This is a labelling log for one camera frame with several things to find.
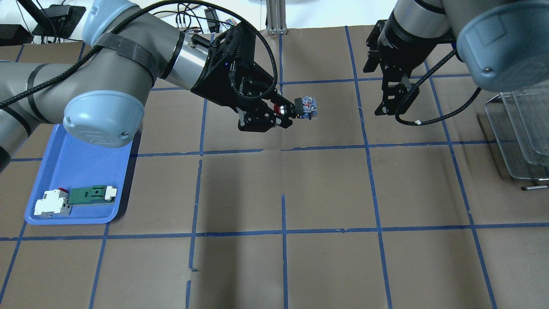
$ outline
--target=blue plastic tray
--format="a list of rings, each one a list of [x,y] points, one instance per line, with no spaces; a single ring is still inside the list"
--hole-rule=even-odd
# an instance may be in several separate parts
[[[56,125],[27,204],[25,220],[34,225],[101,224],[123,214],[135,167],[135,156],[131,154],[137,152],[138,144],[139,136],[136,134],[134,141],[122,148],[90,145],[72,137],[62,125]],[[70,191],[72,188],[93,185],[118,188],[115,201],[89,206],[75,205],[68,216],[42,218],[34,215],[35,203],[43,197],[44,191],[59,187]]]

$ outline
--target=wire mesh basket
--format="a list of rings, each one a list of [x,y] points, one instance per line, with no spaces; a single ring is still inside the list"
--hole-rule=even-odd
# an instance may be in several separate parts
[[[511,177],[549,180],[549,82],[501,93],[485,111]]]

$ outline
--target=connector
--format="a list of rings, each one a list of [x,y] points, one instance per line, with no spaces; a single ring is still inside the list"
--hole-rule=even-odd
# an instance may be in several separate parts
[[[69,204],[105,204],[114,202],[117,189],[112,186],[95,185],[70,190]]]
[[[313,97],[301,97],[294,100],[295,112],[300,119],[316,119],[316,100]]]
[[[67,201],[69,194],[63,188],[44,192],[44,197],[36,201],[35,216],[43,218],[51,217],[54,214],[68,216],[71,206]]]

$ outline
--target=cable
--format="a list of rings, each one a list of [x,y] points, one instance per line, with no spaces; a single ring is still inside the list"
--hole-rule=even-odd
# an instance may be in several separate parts
[[[194,17],[197,19],[197,23],[198,23],[198,28],[200,28],[200,30],[202,31],[202,33],[204,33],[204,29],[202,28],[202,24],[200,23],[200,20],[198,20],[198,16],[195,14],[195,12],[193,11],[193,9],[195,8],[199,8],[201,5],[197,6],[197,7],[194,7],[194,8],[190,8],[189,7],[189,4],[182,4],[183,6],[185,6],[185,10],[181,13],[183,14],[184,16],[189,16],[189,27],[191,26],[191,22],[192,22],[192,16],[187,13],[187,10],[190,10],[191,13],[193,13]]]
[[[189,13],[185,13],[185,12],[183,12],[181,14],[184,14],[186,16],[190,16]],[[230,27],[234,27],[234,25],[232,25],[230,23],[227,23],[225,21],[222,21],[222,20],[216,20],[216,19],[202,17],[202,16],[192,16],[192,17],[196,17],[197,19],[204,19],[204,20],[207,20],[207,21],[211,21],[212,23],[221,23],[221,24],[224,24],[224,25],[228,25]]]
[[[176,1],[166,0],[166,1],[161,1],[161,2],[151,4],[148,7],[144,8],[144,9],[141,9],[141,10],[133,13],[129,17],[127,17],[125,20],[123,20],[121,23],[119,23],[116,27],[114,27],[114,29],[111,30],[111,33],[112,34],[120,33],[120,31],[122,31],[122,29],[125,26],[127,26],[129,23],[131,23],[135,19],[139,18],[141,15],[144,15],[145,13],[147,13],[147,12],[153,10],[153,9],[156,9],[156,8],[162,7],[164,5],[168,5],[168,4],[177,4],[177,3],[180,3],[180,2],[181,1],[179,1],[179,0],[176,0]],[[207,3],[207,2],[204,2],[204,1],[186,1],[186,3],[200,4],[200,5],[204,5],[204,6],[211,6],[214,9],[220,10],[224,13],[227,13],[229,15],[234,16],[235,18],[241,20],[243,23],[245,23],[248,27],[250,27],[253,30],[255,35],[257,37],[259,37],[259,40],[261,41],[261,43],[263,43],[263,45],[267,49],[267,54],[269,55],[269,59],[271,60],[271,65],[272,65],[272,69],[273,69],[273,84],[267,89],[267,91],[265,91],[264,93],[262,93],[258,96],[255,96],[255,97],[246,97],[242,93],[240,93],[236,89],[236,87],[231,87],[231,88],[233,88],[233,90],[235,91],[235,94],[237,96],[239,96],[239,97],[241,97],[241,98],[243,98],[244,100],[247,100],[247,101],[260,100],[260,99],[263,99],[266,96],[270,95],[276,88],[277,80],[278,80],[278,71],[277,71],[276,62],[275,62],[275,56],[273,55],[271,47],[267,43],[267,40],[261,35],[261,33],[259,33],[259,31],[249,21],[245,20],[244,18],[242,18],[240,15],[236,14],[235,12],[232,12],[231,10],[222,8],[219,5]],[[58,76],[56,76],[54,78],[51,78],[51,79],[49,79],[49,80],[47,80],[43,83],[41,83],[40,85],[34,86],[33,88],[30,88],[26,91],[23,91],[20,94],[15,95],[15,96],[13,96],[13,97],[11,97],[11,98],[3,101],[3,102],[0,102],[0,109],[3,109],[4,107],[9,106],[10,104],[13,104],[13,103],[15,103],[15,102],[17,102],[21,99],[24,99],[24,98],[28,97],[29,95],[31,95],[33,93],[36,93],[40,90],[43,90],[47,87],[53,86],[53,85],[55,85],[59,82],[62,82],[64,80],[66,80],[72,74],[74,74],[81,66],[83,66],[86,62],[88,62],[88,60],[90,60],[95,54],[100,52],[101,49],[103,49],[103,46],[99,46],[99,45],[93,46],[92,49],[87,54],[85,54],[78,62],[73,64],[71,67],[69,67],[63,73],[61,73]]]
[[[31,33],[31,30],[29,28],[29,25],[27,25],[27,22],[25,21],[25,18],[23,17],[23,11],[21,11],[21,7],[19,6],[19,2],[15,1],[17,4],[17,8],[19,9],[19,13],[21,14],[21,18],[23,18],[23,23],[25,23],[25,26],[27,27],[27,31]]]
[[[261,26],[261,17],[263,16],[263,0],[259,1],[259,25]]]
[[[395,119],[396,119],[397,122],[399,122],[401,124],[405,124],[405,125],[411,125],[411,126],[421,126],[421,125],[434,124],[434,123],[440,122],[442,120],[448,119],[450,117],[453,117],[453,116],[459,114],[460,112],[463,112],[467,107],[469,107],[469,105],[471,105],[471,103],[473,103],[473,101],[477,98],[478,94],[481,91],[481,88],[479,88],[479,87],[477,87],[477,89],[474,91],[473,95],[471,95],[471,97],[467,100],[467,102],[465,102],[464,105],[462,105],[457,110],[455,110],[455,111],[453,111],[449,114],[446,114],[446,115],[443,115],[441,117],[434,118],[434,119],[431,119],[431,120],[426,120],[424,122],[420,121],[420,120],[416,120],[415,122],[410,122],[410,121],[402,120],[400,118],[401,110],[405,105],[407,105],[408,100],[412,97],[412,94],[417,91],[417,89],[419,88],[419,86],[421,86],[422,83],[424,83],[431,75],[433,75],[438,69],[440,69],[440,67],[442,65],[444,65],[446,62],[448,62],[448,60],[450,60],[456,54],[457,54],[457,51],[455,49],[453,49],[449,54],[447,54],[443,59],[441,59],[434,67],[432,67],[425,75],[423,75],[418,80],[418,82],[408,91],[408,93],[406,94],[406,96],[404,96],[402,101],[400,101],[399,106],[396,109]]]
[[[42,7],[42,5],[40,4],[40,2],[38,0],[35,0],[36,3],[38,3],[38,6],[40,7],[40,9],[42,10],[42,12],[44,13],[44,15],[46,16],[46,18],[48,19],[49,21],[49,24],[52,26],[52,29],[53,29],[53,34],[55,35],[55,37],[53,38],[53,42],[55,43],[57,39],[61,39],[59,37],[59,35],[57,34],[57,29],[55,29],[55,26],[53,25],[53,22],[52,22],[52,19],[48,16],[48,13],[46,13],[46,10],[44,10],[44,8]]]
[[[69,41],[74,41],[74,42],[82,42],[82,40],[74,40],[72,38],[64,38],[63,40],[69,40]]]
[[[177,15],[175,15],[175,24],[178,28],[183,28],[183,25],[186,25],[185,16],[183,16],[183,20],[181,20],[181,9],[179,8],[181,4],[177,4]],[[192,20],[189,18],[189,26],[191,25]]]
[[[161,13],[179,13],[177,11],[158,11],[158,12],[154,12],[153,15],[157,15],[157,14],[161,14]]]
[[[193,32],[192,32],[193,34],[196,33],[195,30],[202,31],[202,30],[201,30],[200,28],[198,28],[198,27],[187,27],[185,30],[183,30],[183,32],[189,34],[188,32],[191,31],[191,30],[193,31]]]

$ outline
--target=grid on table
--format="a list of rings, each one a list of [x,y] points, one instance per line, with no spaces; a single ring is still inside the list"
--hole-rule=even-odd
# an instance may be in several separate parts
[[[387,265],[385,261],[385,251],[384,251],[384,243],[383,243],[383,233],[384,232],[392,232],[392,231],[431,231],[431,230],[471,230],[473,234],[473,239],[475,242],[476,250],[478,253],[478,258],[480,262],[480,266],[482,269],[482,273],[484,276],[486,288],[488,290],[488,295],[490,297],[491,305],[493,308],[497,308],[496,299],[494,298],[494,293],[491,288],[489,274],[486,270],[486,265],[484,263],[483,253],[482,249],[480,247],[480,243],[477,236],[477,230],[478,229],[501,229],[501,228],[534,228],[534,227],[549,227],[549,222],[539,222],[539,223],[508,223],[508,224],[475,224],[473,216],[470,213],[469,209],[469,203],[467,199],[467,193],[463,185],[463,180],[460,173],[460,167],[458,166],[458,162],[454,153],[454,145],[474,145],[474,144],[493,144],[494,141],[482,141],[482,140],[476,140],[476,141],[452,141],[450,138],[450,134],[448,131],[448,128],[446,126],[445,121],[442,121],[442,125],[444,128],[444,133],[446,136],[446,141],[444,142],[412,142],[412,143],[405,143],[405,144],[369,144],[368,143],[368,137],[367,132],[364,125],[364,117],[362,113],[362,103],[361,103],[361,96],[360,91],[358,89],[358,82],[359,81],[371,81],[371,80],[381,80],[381,78],[358,78],[357,77],[357,68],[355,65],[355,59],[354,59],[354,53],[352,50],[351,45],[351,38],[349,35],[349,29],[348,27],[345,27],[345,33],[346,38],[348,42],[348,48],[349,53],[351,57],[352,62],[352,69],[354,78],[353,79],[339,79],[339,80],[309,80],[309,81],[290,81],[285,82],[283,80],[283,63],[282,63],[282,54],[283,54],[283,45],[282,45],[282,35],[279,35],[279,75],[280,75],[280,81],[279,86],[281,89],[281,92],[283,91],[284,85],[296,85],[296,84],[323,84],[323,83],[339,83],[339,82],[353,82],[355,84],[356,89],[356,100],[357,100],[357,107],[358,107],[358,117],[360,117],[361,120],[361,129],[362,129],[362,136],[364,143],[361,145],[338,145],[338,146],[309,146],[309,147],[294,147],[291,149],[286,149],[282,151],[315,151],[315,150],[331,150],[331,149],[364,149],[366,153],[366,160],[367,160],[367,168],[368,168],[368,177],[369,182],[371,184],[371,191],[372,191],[372,198],[373,198],[373,205],[374,205],[374,214],[376,218],[376,227],[370,227],[370,228],[332,228],[332,229],[287,229],[286,225],[286,205],[285,205],[285,195],[283,194],[281,197],[281,222],[282,222],[282,228],[281,229],[275,229],[275,230],[254,230],[254,231],[237,231],[237,232],[222,232],[222,233],[197,233],[197,217],[198,217],[198,209],[199,209],[199,196],[200,196],[200,181],[201,181],[201,172],[203,167],[203,161],[199,161],[199,167],[197,171],[197,182],[196,182],[196,190],[195,190],[195,204],[194,204],[194,213],[193,213],[193,224],[192,224],[192,231],[190,233],[169,233],[169,234],[136,234],[136,235],[109,235],[109,223],[105,225],[104,233],[103,235],[75,235],[75,236],[23,236],[25,228],[26,228],[26,222],[23,222],[23,225],[21,227],[21,231],[19,233],[18,237],[12,237],[12,238],[0,238],[0,241],[14,241],[16,242],[15,249],[12,255],[12,259],[9,264],[9,268],[7,271],[7,274],[5,275],[5,279],[2,285],[2,290],[0,292],[0,302],[2,302],[2,298],[4,296],[5,289],[7,287],[9,277],[13,268],[13,264],[16,260],[17,253],[19,250],[19,246],[22,241],[45,241],[45,240],[89,240],[89,239],[97,239],[102,240],[102,244],[100,247],[100,254],[99,259],[97,262],[97,268],[96,273],[94,277],[93,282],[93,288],[91,291],[91,299],[89,301],[89,308],[93,307],[94,304],[94,296],[97,288],[97,283],[99,279],[102,259],[103,259],[103,253],[105,249],[105,244],[109,239],[146,239],[146,238],[190,238],[191,240],[191,247],[190,247],[190,253],[189,253],[189,262],[188,267],[189,269],[194,271],[193,268],[193,258],[194,258],[194,246],[195,246],[195,240],[196,238],[205,238],[205,237],[228,237],[228,236],[248,236],[248,235],[273,235],[273,234],[279,234],[282,236],[282,258],[283,258],[283,285],[284,285],[284,308],[288,308],[288,259],[287,259],[287,235],[290,234],[325,234],[325,233],[377,233],[378,234],[378,240],[379,240],[379,249],[380,249],[380,261],[382,264],[382,271],[383,271],[383,278],[385,282],[385,293],[386,293],[386,299],[387,299],[387,305],[389,308],[393,307],[392,300],[391,300],[391,292],[390,292],[390,283],[389,283],[389,277],[388,277],[388,271],[387,271]],[[82,54],[84,52],[85,45],[82,45],[80,57],[82,57]],[[22,52],[23,52],[24,46],[21,46],[21,49],[19,51],[19,55],[17,57],[17,60],[19,60]],[[428,71],[429,66],[427,62],[424,63],[425,69]],[[433,83],[433,79],[436,78],[452,78],[452,77],[463,77],[463,76],[469,76],[468,74],[445,74],[445,75],[433,75],[431,78],[429,78],[430,86],[432,88],[432,92],[436,101],[436,105],[438,108],[438,112],[440,115],[442,115],[442,109],[441,105],[436,93],[436,88]],[[178,87],[166,87],[166,88],[154,88],[152,91],[164,91],[164,90],[178,90],[180,88]],[[203,106],[203,117],[202,117],[202,125],[201,125],[201,133],[200,133],[200,150],[198,152],[185,152],[185,153],[179,153],[179,152],[173,152],[173,153],[139,153],[137,154],[137,157],[157,157],[157,156],[192,156],[192,155],[199,155],[199,156],[207,156],[207,155],[215,155],[215,154],[228,154],[228,153],[253,153],[253,152],[262,152],[263,149],[257,148],[257,149],[243,149],[243,150],[227,150],[227,151],[204,151],[204,132],[205,132],[205,122],[206,122],[206,112],[208,108],[208,102],[207,100],[204,100],[204,106]],[[377,195],[376,195],[376,183],[374,178],[374,173],[372,170],[372,162],[370,157],[370,149],[376,148],[376,147],[426,147],[426,146],[447,146],[450,155],[452,158],[452,162],[455,168],[456,178],[458,180],[460,189],[461,189],[461,195],[463,198],[464,206],[468,213],[468,219],[469,224],[465,225],[439,225],[439,226],[412,226],[412,227],[384,227],[382,226],[380,215],[379,215],[379,209],[377,204]],[[26,162],[26,161],[41,161],[42,158],[17,158],[13,159],[13,162]],[[186,289],[186,307],[189,307],[189,299],[191,296],[191,288],[192,288],[192,282],[191,280],[187,281],[187,289]]]

